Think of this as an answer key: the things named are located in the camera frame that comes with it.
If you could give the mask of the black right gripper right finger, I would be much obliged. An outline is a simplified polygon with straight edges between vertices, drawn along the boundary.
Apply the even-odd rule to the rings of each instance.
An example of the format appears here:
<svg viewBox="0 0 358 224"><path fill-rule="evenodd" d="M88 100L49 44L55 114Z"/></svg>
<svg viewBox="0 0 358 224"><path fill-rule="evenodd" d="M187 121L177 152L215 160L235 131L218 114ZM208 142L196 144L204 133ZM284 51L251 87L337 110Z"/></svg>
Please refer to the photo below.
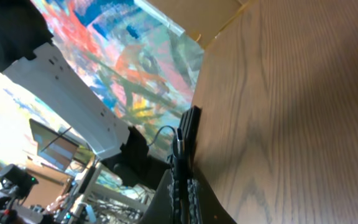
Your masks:
<svg viewBox="0 0 358 224"><path fill-rule="evenodd" d="M189 223L193 224L236 224L236 221L220 204L206 177L195 167L188 179Z"/></svg>

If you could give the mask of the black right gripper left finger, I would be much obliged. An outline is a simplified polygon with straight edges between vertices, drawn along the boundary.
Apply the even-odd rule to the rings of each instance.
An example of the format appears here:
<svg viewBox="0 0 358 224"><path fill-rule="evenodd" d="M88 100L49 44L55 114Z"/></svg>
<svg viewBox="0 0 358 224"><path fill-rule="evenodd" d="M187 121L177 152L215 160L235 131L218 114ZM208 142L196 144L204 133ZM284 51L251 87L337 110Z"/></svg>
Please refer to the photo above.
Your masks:
<svg viewBox="0 0 358 224"><path fill-rule="evenodd" d="M179 183L173 169L166 170L139 224L179 223Z"/></svg>

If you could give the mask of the Galaxy S25 smartphone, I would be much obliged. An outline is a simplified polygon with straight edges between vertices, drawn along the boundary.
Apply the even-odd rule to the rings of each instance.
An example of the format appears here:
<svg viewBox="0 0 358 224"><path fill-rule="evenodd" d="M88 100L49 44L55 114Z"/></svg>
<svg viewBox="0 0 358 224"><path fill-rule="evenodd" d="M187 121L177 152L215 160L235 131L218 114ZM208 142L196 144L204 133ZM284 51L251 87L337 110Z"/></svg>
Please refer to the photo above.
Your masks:
<svg viewBox="0 0 358 224"><path fill-rule="evenodd" d="M182 136L185 142L185 152L191 161L193 160L195 154L196 136L200 123L200 117L201 108L192 106L182 114L179 124L179 128L182 131Z"/></svg>

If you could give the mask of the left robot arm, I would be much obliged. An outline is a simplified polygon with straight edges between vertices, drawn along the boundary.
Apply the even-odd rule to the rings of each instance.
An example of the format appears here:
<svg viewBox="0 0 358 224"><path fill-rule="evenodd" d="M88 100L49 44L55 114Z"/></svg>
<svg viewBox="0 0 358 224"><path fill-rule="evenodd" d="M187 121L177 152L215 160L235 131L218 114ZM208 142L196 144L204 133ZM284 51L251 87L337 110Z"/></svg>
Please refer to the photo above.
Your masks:
<svg viewBox="0 0 358 224"><path fill-rule="evenodd" d="M63 118L124 185L157 189L168 164L149 155L140 131L108 109L52 38L30 1L0 1L0 73Z"/></svg>

